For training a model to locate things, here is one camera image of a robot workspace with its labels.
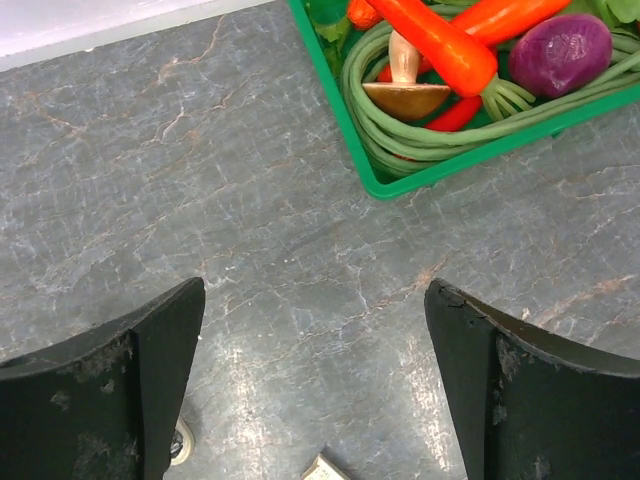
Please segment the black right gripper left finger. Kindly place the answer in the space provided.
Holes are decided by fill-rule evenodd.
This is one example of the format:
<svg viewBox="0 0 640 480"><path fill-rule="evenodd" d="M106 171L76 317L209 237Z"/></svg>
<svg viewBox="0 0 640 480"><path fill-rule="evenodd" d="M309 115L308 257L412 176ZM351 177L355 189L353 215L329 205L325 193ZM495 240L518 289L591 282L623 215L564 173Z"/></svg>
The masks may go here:
<svg viewBox="0 0 640 480"><path fill-rule="evenodd" d="M4 479L161 479L192 454L181 418L205 310L190 278L139 309L1 365Z"/></svg>

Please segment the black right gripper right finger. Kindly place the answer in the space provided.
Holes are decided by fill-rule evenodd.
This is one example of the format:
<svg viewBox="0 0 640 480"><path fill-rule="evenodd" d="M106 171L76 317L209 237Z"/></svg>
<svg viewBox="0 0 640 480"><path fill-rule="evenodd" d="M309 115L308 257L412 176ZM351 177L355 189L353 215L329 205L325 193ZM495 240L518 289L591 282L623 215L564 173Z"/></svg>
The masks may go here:
<svg viewBox="0 0 640 480"><path fill-rule="evenodd" d="M639 363L436 278L426 323L470 479L636 479Z"/></svg>

